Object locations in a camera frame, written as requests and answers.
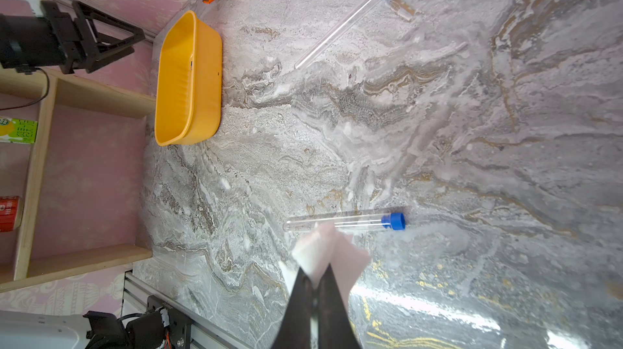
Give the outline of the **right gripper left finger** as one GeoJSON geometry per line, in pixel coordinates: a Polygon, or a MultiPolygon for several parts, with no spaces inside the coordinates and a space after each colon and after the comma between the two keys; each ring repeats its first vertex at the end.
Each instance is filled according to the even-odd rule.
{"type": "Polygon", "coordinates": [[[302,269],[299,269],[272,349],[311,347],[313,300],[314,289],[311,280],[302,269]]]}

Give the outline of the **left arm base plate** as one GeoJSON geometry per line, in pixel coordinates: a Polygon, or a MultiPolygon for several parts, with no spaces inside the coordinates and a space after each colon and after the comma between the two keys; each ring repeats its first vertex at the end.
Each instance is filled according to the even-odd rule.
{"type": "Polygon", "coordinates": [[[158,328],[157,337],[163,340],[159,348],[191,347],[193,320],[185,312],[156,295],[148,297],[147,311],[160,314],[162,328],[158,328]]]}

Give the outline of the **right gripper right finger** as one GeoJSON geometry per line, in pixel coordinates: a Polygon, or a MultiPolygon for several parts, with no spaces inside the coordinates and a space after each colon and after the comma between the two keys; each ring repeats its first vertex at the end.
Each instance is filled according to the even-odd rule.
{"type": "Polygon", "coordinates": [[[317,289],[318,347],[360,349],[350,325],[332,266],[328,266],[317,289]]]}

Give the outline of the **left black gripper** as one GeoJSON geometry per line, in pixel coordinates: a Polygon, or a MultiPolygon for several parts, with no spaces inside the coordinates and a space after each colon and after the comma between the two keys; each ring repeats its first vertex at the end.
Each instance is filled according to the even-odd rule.
{"type": "Polygon", "coordinates": [[[36,68],[58,66],[65,74],[78,70],[93,73],[134,53],[135,45],[145,40],[144,30],[74,0],[75,24],[57,3],[44,1],[43,16],[1,16],[1,65],[5,69],[31,73],[36,68]],[[117,39],[100,32],[96,23],[127,35],[117,39]],[[100,52],[97,46],[80,44],[80,36],[93,45],[113,50],[100,52]]]}

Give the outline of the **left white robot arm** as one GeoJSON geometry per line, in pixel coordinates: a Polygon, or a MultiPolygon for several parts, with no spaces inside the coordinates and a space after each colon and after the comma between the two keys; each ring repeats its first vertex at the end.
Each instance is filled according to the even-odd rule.
{"type": "MultiPolygon", "coordinates": [[[[146,248],[121,244],[42,259],[32,257],[55,105],[132,118],[149,115],[155,107],[151,97],[75,76],[77,70],[94,72],[130,55],[134,45],[144,40],[144,32],[84,3],[76,1],[72,8],[68,14],[56,3],[43,1],[37,16],[1,19],[1,90],[24,95],[34,87],[32,73],[40,71],[45,78],[42,95],[33,100],[40,107],[40,121],[29,163],[15,262],[2,273],[1,289],[5,292],[142,261],[152,255],[146,248]]],[[[166,341],[161,308],[127,317],[94,311],[71,316],[1,314],[4,348],[158,348],[166,341]]]]}

